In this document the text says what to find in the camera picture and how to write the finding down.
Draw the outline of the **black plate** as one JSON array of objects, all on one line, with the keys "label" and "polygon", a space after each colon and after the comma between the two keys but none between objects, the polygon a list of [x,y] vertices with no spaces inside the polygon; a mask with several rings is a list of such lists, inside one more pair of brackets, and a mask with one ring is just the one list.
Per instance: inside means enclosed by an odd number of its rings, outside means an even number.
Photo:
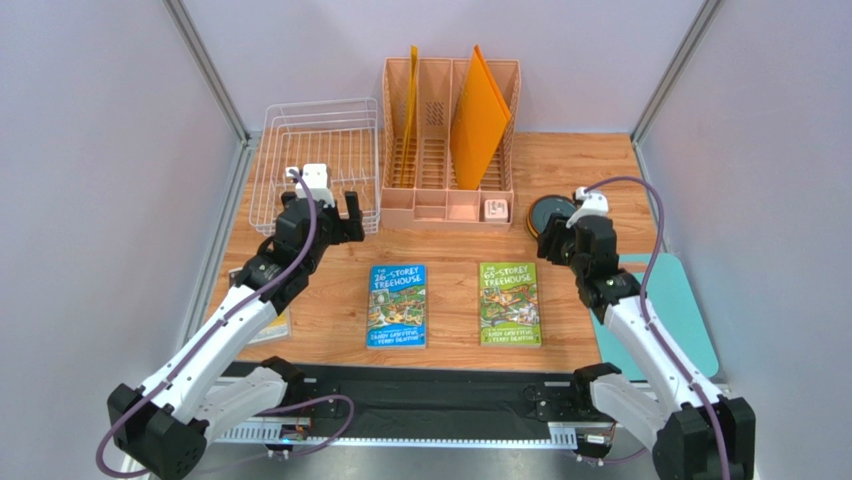
[{"label": "black plate", "polygon": [[575,204],[569,197],[562,195],[545,195],[536,199],[533,219],[539,229],[539,234],[546,228],[552,215],[570,217],[575,211]]}]

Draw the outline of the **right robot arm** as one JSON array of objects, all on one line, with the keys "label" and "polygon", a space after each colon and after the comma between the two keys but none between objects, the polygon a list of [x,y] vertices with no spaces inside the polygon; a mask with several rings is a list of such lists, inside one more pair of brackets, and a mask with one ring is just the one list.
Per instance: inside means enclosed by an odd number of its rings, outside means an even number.
[{"label": "right robot arm", "polygon": [[539,257],[575,275],[578,296],[629,353],[647,395],[606,362],[575,371],[587,407],[622,425],[649,450],[661,479],[752,479],[756,415],[727,397],[689,360],[656,314],[641,281],[620,265],[613,222],[554,214]]}]

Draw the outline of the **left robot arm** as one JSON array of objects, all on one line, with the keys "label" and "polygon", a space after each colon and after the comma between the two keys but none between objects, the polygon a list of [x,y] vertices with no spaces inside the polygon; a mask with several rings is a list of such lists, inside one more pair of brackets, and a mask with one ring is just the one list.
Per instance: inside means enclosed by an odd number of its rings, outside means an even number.
[{"label": "left robot arm", "polygon": [[214,439],[279,407],[289,385],[302,380],[293,365],[273,357],[230,386],[213,388],[236,355],[306,289],[329,246],[364,240],[357,193],[345,193],[344,213],[328,193],[283,194],[273,235],[245,262],[216,314],[138,387],[113,390],[107,400],[111,427],[95,453],[103,474],[133,476],[107,466],[104,453],[113,443],[141,465],[140,475],[183,479]]}]

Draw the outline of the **orange plate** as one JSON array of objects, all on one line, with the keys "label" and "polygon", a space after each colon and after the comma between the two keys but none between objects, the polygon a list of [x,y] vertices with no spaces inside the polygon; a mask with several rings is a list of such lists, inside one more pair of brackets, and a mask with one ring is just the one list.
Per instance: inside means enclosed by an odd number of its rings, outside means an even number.
[{"label": "orange plate", "polygon": [[533,239],[537,239],[538,236],[539,236],[539,229],[536,226],[535,221],[533,219],[533,213],[534,213],[535,207],[536,207],[536,204],[532,203],[529,206],[529,208],[527,209],[527,212],[525,214],[525,226],[526,226],[527,232],[531,235],[531,237]]}]

